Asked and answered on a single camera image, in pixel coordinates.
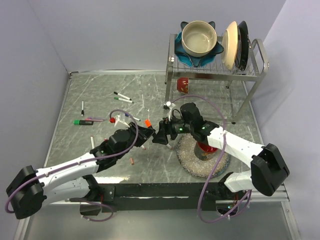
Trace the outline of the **orange and black highlighter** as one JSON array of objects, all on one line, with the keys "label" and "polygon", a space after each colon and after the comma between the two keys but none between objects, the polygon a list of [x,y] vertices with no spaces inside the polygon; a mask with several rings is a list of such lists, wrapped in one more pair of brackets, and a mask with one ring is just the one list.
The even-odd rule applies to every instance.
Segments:
[{"label": "orange and black highlighter", "polygon": [[146,119],[146,120],[144,121],[144,123],[145,123],[145,125],[146,125],[147,128],[149,128],[149,129],[152,129],[152,128],[153,128],[153,126],[152,126],[152,124],[151,124],[151,122],[150,122],[149,119]]}]

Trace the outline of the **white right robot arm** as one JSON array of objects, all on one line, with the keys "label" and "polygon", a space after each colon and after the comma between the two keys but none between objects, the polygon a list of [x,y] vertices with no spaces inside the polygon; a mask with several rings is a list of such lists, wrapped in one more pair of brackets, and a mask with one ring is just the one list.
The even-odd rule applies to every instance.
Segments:
[{"label": "white right robot arm", "polygon": [[153,143],[167,145],[179,134],[191,134],[198,144],[224,151],[249,167],[248,171],[232,172],[223,179],[218,188],[222,198],[230,199],[236,192],[244,190],[257,190],[270,197],[290,175],[274,144],[253,143],[224,130],[218,124],[203,119],[193,102],[183,104],[180,113],[181,118],[165,117],[159,122]]}]

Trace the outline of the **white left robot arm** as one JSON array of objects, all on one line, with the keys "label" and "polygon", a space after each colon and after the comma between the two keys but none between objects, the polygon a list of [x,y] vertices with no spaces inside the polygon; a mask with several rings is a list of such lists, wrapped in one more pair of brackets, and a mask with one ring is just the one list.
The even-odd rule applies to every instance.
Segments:
[{"label": "white left robot arm", "polygon": [[81,202],[100,200],[103,191],[94,174],[113,167],[133,147],[142,146],[155,135],[151,126],[134,122],[127,129],[118,129],[108,140],[84,155],[55,166],[22,168],[7,187],[5,211],[18,220],[32,216],[43,206],[76,199]]}]

